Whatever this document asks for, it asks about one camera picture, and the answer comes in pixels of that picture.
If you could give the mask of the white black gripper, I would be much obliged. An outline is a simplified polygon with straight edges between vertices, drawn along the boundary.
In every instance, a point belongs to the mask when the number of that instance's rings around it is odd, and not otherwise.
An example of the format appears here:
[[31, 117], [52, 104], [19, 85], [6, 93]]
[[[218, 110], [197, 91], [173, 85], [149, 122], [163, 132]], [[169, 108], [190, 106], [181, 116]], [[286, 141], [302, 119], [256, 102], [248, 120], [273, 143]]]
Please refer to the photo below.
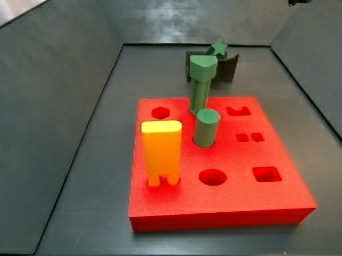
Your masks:
[[296, 6], [297, 4], [310, 3], [313, 0], [288, 0], [290, 6]]

